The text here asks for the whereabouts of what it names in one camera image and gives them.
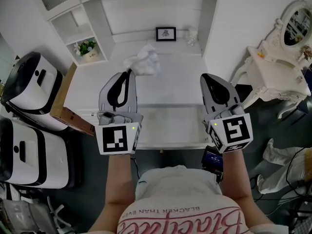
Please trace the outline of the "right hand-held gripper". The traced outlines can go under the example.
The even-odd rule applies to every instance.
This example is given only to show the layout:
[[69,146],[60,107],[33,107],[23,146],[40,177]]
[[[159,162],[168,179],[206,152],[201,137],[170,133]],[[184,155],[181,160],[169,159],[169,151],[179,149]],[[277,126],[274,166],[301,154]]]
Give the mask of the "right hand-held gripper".
[[220,154],[242,150],[253,141],[250,114],[245,113],[236,89],[224,79],[204,73],[200,86],[207,115],[206,132]]

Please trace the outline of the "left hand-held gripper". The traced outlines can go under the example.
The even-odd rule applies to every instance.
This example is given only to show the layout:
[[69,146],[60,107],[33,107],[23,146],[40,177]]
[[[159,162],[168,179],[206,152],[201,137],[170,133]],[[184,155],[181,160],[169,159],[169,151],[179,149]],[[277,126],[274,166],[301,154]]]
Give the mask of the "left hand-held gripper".
[[[119,102],[123,84],[124,99]],[[95,131],[101,155],[136,152],[143,115],[137,112],[136,76],[132,70],[116,73],[104,85],[99,94],[97,118]]]

